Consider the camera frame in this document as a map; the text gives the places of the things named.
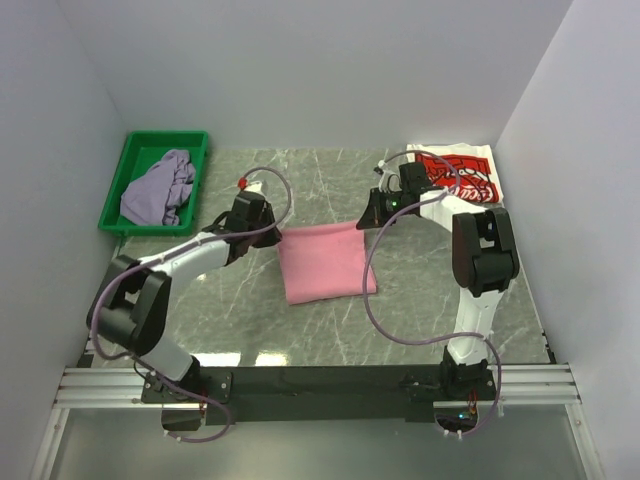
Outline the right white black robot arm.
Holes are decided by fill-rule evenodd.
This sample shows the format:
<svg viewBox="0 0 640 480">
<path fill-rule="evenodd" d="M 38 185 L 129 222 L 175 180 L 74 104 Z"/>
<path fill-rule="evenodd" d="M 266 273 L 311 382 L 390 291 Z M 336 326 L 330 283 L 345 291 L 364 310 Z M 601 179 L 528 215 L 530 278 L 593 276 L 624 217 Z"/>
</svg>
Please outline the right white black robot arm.
<svg viewBox="0 0 640 480">
<path fill-rule="evenodd" d="M 428 340 L 403 340 L 383 330 L 374 318 L 368 299 L 368 272 L 374 255 L 365 260 L 362 278 L 365 310 L 376 330 L 387 339 L 410 346 L 446 344 L 438 369 L 436 390 L 445 398 L 460 399 L 487 387 L 493 395 L 500 390 L 500 373 L 489 369 L 489 358 L 501 365 L 491 342 L 497 307 L 520 270 L 519 255 L 509 213 L 504 208 L 488 209 L 454 195 L 451 188 L 437 187 L 425 166 L 418 162 L 399 167 L 399 188 L 388 182 L 392 173 L 379 164 L 379 185 L 369 192 L 367 206 L 357 221 L 359 230 L 376 229 L 377 246 L 383 233 L 402 216 L 415 215 L 432 221 L 451 234 L 451 267 L 458 286 L 459 303 L 454 331 Z"/>
</svg>

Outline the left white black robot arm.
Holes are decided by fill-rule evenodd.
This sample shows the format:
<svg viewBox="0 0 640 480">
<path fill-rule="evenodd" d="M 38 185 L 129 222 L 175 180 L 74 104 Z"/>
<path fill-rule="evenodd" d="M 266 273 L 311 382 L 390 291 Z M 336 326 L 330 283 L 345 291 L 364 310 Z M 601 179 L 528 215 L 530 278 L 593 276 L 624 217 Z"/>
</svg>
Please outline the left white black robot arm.
<svg viewBox="0 0 640 480">
<path fill-rule="evenodd" d="M 211 270 L 227 267 L 249 249 L 281 241 L 271 204 L 245 189 L 230 210 L 191 240 L 140 259 L 112 260 L 87 316 L 96 350 L 101 338 L 133 355 L 164 380 L 176 401 L 206 392 L 199 361 L 165 334 L 171 293 Z"/>
</svg>

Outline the pink t-shirt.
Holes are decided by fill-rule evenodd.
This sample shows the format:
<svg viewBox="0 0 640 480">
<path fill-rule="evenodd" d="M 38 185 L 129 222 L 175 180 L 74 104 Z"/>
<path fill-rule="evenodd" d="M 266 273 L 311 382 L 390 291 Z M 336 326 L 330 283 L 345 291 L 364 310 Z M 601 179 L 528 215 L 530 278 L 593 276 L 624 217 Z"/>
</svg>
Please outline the pink t-shirt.
<svg viewBox="0 0 640 480">
<path fill-rule="evenodd" d="M 365 235 L 354 221 L 287 228 L 277 250 L 290 305 L 377 292 L 365 267 Z"/>
</svg>

